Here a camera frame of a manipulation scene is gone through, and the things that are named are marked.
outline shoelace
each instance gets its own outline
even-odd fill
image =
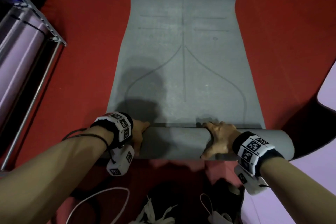
[[[144,214],[147,214],[148,223],[150,224],[175,224],[175,219],[173,217],[168,217],[166,219],[165,217],[167,213],[169,213],[176,206],[177,205],[169,207],[163,214],[162,218],[155,220],[155,213],[154,213],[154,208],[152,205],[152,199],[148,198],[147,204],[144,206],[144,208],[142,209],[141,213],[138,215],[134,223],[144,223],[144,222],[140,222],[140,220],[143,218]]]
[[[211,205],[211,213],[210,213],[210,211],[208,210],[208,208],[203,204],[203,201],[202,201],[202,196],[207,196],[208,197],[208,199],[209,199],[209,201],[210,201],[210,205]],[[199,196],[199,200],[201,201],[201,204],[204,206],[204,208],[207,210],[207,212],[209,213],[209,216],[211,216],[212,215],[212,212],[213,212],[213,209],[212,209],[212,202],[211,202],[211,199],[210,199],[210,197],[207,195],[207,194],[205,194],[205,193],[202,193],[202,194],[200,194],[200,196]],[[223,213],[223,214],[221,214],[222,215],[222,217],[224,217],[224,218],[226,218],[229,222],[232,222],[232,219],[231,219],[231,217],[230,217],[230,215],[229,214],[227,214],[227,213]]]

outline sneaker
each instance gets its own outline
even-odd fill
[[[181,188],[173,182],[164,182],[149,191],[142,204],[136,223],[174,224],[183,200]]]
[[[244,189],[235,187],[223,178],[211,187],[208,194],[203,193],[199,196],[209,213],[208,221],[211,224],[239,223],[243,198]]]

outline wristband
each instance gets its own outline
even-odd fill
[[[130,139],[132,139],[133,120],[126,113],[111,112],[98,117],[91,127],[101,126],[108,131],[113,132],[114,139],[109,149],[120,148]]]
[[[251,132],[240,134],[233,142],[232,149],[240,158],[238,160],[250,175],[260,176],[261,164],[269,158],[283,156],[274,149],[274,145]]]

